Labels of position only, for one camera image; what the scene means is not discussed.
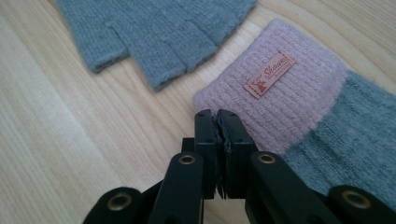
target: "wood grain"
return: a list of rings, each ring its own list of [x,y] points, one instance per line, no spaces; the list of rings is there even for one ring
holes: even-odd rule
[[[208,62],[153,93],[133,59],[89,73],[53,1],[0,1],[0,223],[80,223],[119,186],[163,178],[193,136],[195,92],[274,18],[396,93],[396,2],[259,1]],[[243,201],[205,203],[205,223],[248,223]]]

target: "knit fabric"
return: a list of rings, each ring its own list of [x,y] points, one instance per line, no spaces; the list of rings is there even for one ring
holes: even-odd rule
[[[57,0],[94,73],[129,55],[155,91],[213,54],[257,0]]]
[[[281,50],[296,64],[254,98],[243,86]],[[396,96],[285,22],[272,21],[194,105],[238,114],[258,148],[280,154],[311,189],[348,184],[396,209]]]

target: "gray knit glove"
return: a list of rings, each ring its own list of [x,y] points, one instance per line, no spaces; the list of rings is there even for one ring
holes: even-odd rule
[[[256,0],[57,0],[94,73],[132,55],[155,91],[213,54]]]

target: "fabric tag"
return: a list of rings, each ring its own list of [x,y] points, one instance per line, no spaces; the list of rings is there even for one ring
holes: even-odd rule
[[[260,99],[295,63],[289,55],[280,51],[244,87],[254,97]]]

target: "metal grommet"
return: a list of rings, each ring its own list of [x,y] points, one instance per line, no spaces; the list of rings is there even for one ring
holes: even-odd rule
[[[342,193],[342,196],[344,201],[354,207],[361,209],[367,209],[371,207],[370,200],[368,200],[366,197],[364,197],[364,195],[361,195],[356,191],[346,190]]]
[[[273,156],[268,155],[268,154],[261,154],[258,159],[260,162],[267,163],[267,164],[276,162],[276,159]]]
[[[180,162],[181,164],[184,164],[184,165],[189,165],[189,164],[195,163],[195,158],[190,155],[185,155],[185,156],[180,157],[178,159],[178,162]]]
[[[107,208],[111,211],[120,211],[129,206],[132,202],[132,197],[128,193],[121,192],[114,195],[108,200]]]

